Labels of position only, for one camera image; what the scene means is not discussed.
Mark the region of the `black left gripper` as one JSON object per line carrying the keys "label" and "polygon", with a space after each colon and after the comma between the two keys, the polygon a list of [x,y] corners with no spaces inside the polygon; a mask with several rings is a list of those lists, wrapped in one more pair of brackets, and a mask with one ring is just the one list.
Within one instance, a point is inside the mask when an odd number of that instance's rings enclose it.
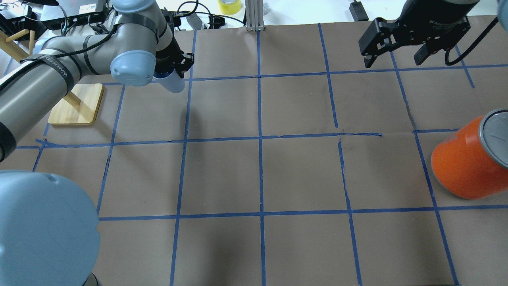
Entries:
{"label": "black left gripper", "polygon": [[176,38],[172,38],[170,44],[163,50],[156,52],[156,73],[172,73],[176,71],[180,78],[185,77],[185,72],[194,65],[194,54],[185,54]]}

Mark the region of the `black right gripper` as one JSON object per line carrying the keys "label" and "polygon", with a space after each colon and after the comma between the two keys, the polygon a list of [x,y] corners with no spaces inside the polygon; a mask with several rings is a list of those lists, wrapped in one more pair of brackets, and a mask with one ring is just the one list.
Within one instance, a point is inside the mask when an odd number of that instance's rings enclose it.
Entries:
{"label": "black right gripper", "polygon": [[395,23],[377,17],[359,39],[365,68],[372,67],[378,56],[393,51],[396,42],[422,44],[414,54],[414,63],[420,66],[462,39],[470,29],[466,17],[470,11],[470,0],[407,0]]}

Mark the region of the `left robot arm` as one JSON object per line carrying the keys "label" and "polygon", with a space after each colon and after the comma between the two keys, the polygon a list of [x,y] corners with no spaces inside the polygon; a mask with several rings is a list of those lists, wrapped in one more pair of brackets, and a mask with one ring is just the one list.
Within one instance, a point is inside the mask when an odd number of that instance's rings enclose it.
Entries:
{"label": "left robot arm", "polygon": [[[113,0],[117,15],[106,35],[61,36],[37,44],[20,67],[1,79],[1,160],[46,114],[53,125],[95,121],[97,96],[74,87],[88,75],[111,76],[126,86],[157,80],[181,92],[194,64],[173,34],[178,14],[154,0]],[[92,270],[100,247],[98,212],[73,181],[50,173],[1,171],[2,286],[98,286]]]}

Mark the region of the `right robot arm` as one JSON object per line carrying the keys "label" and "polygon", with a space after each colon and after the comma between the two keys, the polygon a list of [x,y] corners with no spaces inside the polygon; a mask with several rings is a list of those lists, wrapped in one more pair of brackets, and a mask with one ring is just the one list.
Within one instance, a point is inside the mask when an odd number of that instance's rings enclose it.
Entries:
{"label": "right robot arm", "polygon": [[359,39],[364,65],[370,68],[377,57],[403,46],[420,46],[414,54],[414,63],[421,65],[431,55],[443,50],[444,62],[453,66],[470,54],[486,35],[500,24],[508,29],[508,4],[497,1],[497,16],[488,24],[473,43],[455,60],[450,51],[470,30],[468,13],[477,0],[408,0],[401,14],[393,22],[377,17]]}

